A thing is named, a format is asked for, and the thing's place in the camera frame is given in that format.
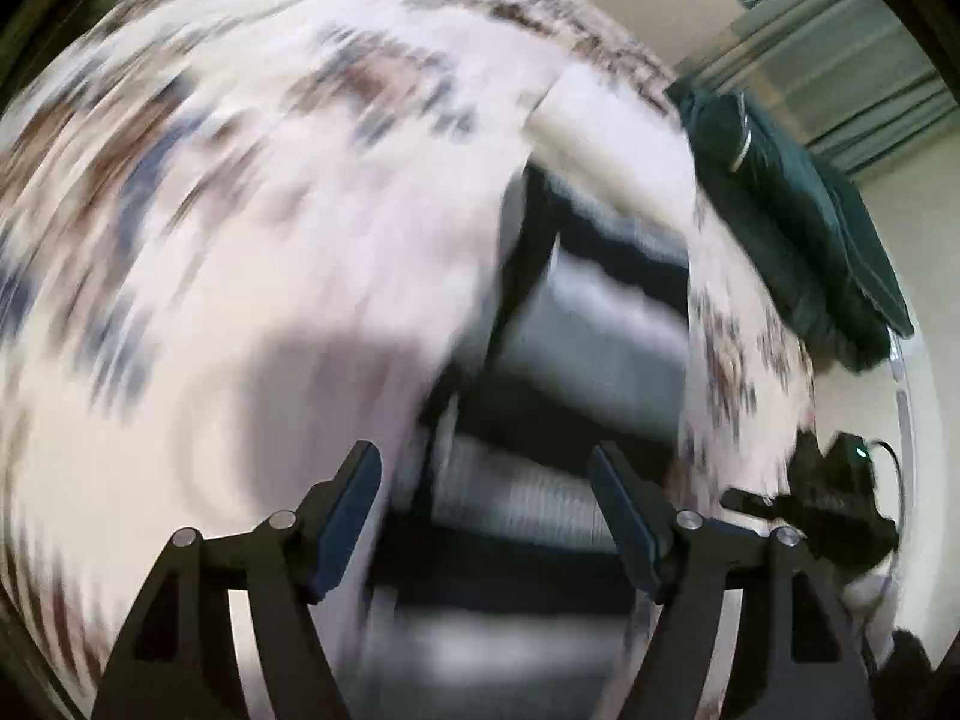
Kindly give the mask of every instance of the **metal pin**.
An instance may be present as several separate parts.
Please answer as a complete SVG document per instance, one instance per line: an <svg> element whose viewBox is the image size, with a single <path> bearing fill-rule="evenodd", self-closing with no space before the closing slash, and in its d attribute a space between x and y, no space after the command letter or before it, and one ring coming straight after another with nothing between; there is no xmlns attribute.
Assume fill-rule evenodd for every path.
<svg viewBox="0 0 960 720"><path fill-rule="evenodd" d="M288 511L288 509L282 509L270 515L270 527L275 531L285 531L287 528L292 528L295 522L296 514Z"/></svg>
<svg viewBox="0 0 960 720"><path fill-rule="evenodd" d="M684 509L683 512L677 512L677 524L685 531L695 531L704 524L704 519L697 512Z"/></svg>
<svg viewBox="0 0 960 720"><path fill-rule="evenodd" d="M800 543L800 534L794 528L786 526L776 529L776 540L788 547L795 547Z"/></svg>
<svg viewBox="0 0 960 720"><path fill-rule="evenodd" d="M175 547L188 547L196 540L197 532L193 528L180 528L170 539Z"/></svg>

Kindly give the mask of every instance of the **black cable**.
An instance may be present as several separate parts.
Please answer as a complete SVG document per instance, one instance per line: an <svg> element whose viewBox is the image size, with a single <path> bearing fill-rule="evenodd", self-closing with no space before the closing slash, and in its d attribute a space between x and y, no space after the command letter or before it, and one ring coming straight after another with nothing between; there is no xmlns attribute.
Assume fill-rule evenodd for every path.
<svg viewBox="0 0 960 720"><path fill-rule="evenodd" d="M904 470L901 468L901 463L899 462L899 457L896 456L894 448L889 445L887 442L882 442L879 439L871 440L867 442L867 451L869 452L875 446L881 446L887 450L887 454L890 455L891 460L894 461L894 468L896 469L896 486L898 487L898 498L899 498L899 515L896 519L896 523L899 526L899 531L904 532L904 517L906 516L906 487L904 485ZM899 567L899 548L901 547L901 538L896 541L896 547L894 548L893 557L890 560L890 570L887 571L887 575L883 580L882 586L880 586L880 594L877 595L877 600L874 601L870 610L867 612L866 616L863 618L863 623L860 625L860 637L865 638L867 627L870 626L874 617L877 616L877 612L880 610L880 607L883 605L883 602L887 599L887 594L890 592L890 586L893 584L894 575L896 574L896 569Z"/></svg>

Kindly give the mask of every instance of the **black clamp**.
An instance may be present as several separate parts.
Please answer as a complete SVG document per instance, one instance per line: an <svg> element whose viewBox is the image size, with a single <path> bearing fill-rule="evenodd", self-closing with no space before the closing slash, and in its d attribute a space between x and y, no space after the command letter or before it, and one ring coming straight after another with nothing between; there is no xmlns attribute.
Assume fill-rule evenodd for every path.
<svg viewBox="0 0 960 720"><path fill-rule="evenodd" d="M797 530L677 512L614 445L594 450L589 478L627 575L664 605L621 720L693 720L730 589L743 600L723 717L872 720L839 598Z"/></svg>
<svg viewBox="0 0 960 720"><path fill-rule="evenodd" d="M380 487L376 447L357 442L334 479L296 512L205 541L181 528L167 542L110 653L91 720L238 720L228 590L250 596L253 632L275 714L349 720L306 608L343 579Z"/></svg>

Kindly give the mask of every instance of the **patterned blanket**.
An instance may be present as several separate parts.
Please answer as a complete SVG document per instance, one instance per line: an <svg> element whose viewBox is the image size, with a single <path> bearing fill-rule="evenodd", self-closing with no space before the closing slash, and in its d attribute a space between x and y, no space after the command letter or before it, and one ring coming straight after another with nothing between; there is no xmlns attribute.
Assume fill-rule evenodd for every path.
<svg viewBox="0 0 960 720"><path fill-rule="evenodd" d="M251 528L360 437L392 473L493 280L523 124L575 62L678 125L669 69L584 0L126 0L8 108L0 580L84 709L172 531ZM696 220L671 494L717 514L785 483L811 375L702 194ZM315 609L335 667L383 495Z"/></svg>

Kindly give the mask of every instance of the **gray curtain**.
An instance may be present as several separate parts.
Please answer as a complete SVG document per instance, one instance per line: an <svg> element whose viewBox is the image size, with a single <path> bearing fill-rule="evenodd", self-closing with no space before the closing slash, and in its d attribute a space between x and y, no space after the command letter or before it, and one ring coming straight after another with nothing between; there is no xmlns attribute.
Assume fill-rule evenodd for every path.
<svg viewBox="0 0 960 720"><path fill-rule="evenodd" d="M748 90L798 142L848 175L956 109L882 0L762 1L678 70L709 89Z"/></svg>

